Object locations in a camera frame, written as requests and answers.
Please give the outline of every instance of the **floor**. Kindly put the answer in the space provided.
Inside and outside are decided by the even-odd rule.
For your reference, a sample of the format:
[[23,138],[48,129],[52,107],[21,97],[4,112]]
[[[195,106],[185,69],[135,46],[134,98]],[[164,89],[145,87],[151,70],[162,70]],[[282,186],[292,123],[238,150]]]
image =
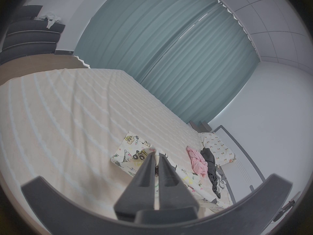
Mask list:
[[14,59],[0,65],[0,85],[27,74],[59,69],[87,68],[76,57],[70,55],[39,54]]
[[[0,85],[8,80],[27,74],[55,69],[87,68],[70,55],[39,54],[26,56],[0,65]],[[14,210],[0,187],[0,234],[35,234]]]

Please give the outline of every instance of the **pink clothing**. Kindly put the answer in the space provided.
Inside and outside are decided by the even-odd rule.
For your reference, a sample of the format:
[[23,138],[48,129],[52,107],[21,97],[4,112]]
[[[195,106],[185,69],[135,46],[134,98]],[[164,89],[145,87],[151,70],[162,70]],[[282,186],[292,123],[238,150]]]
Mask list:
[[203,178],[206,177],[208,174],[208,163],[202,157],[200,152],[190,148],[189,146],[187,146],[186,150],[188,152],[194,173],[197,173],[198,175],[201,174]]

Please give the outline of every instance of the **ceiling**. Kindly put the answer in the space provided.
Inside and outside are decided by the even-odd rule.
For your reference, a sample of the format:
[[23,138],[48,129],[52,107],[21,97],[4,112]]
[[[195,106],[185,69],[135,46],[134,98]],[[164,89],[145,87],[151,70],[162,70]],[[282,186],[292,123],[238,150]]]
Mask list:
[[262,61],[313,75],[313,44],[288,0],[221,0],[245,27]]

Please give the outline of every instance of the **curtain fold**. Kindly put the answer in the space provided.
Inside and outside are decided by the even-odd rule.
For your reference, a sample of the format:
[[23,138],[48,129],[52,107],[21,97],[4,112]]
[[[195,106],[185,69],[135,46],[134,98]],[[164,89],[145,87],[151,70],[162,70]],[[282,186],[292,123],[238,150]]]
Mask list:
[[213,119],[259,58],[217,0],[107,0],[74,52],[91,68],[127,72],[183,121]]

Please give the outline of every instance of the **bed sheet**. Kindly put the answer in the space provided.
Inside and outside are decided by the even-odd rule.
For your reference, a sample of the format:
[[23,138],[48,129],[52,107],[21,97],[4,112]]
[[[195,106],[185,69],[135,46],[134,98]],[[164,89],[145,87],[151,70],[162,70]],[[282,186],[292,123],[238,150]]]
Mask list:
[[196,131],[121,70],[45,71],[0,86],[0,170],[38,224],[20,190],[38,175],[82,207],[116,219],[113,203],[132,178],[110,158],[129,131],[187,170],[186,146],[203,147]]

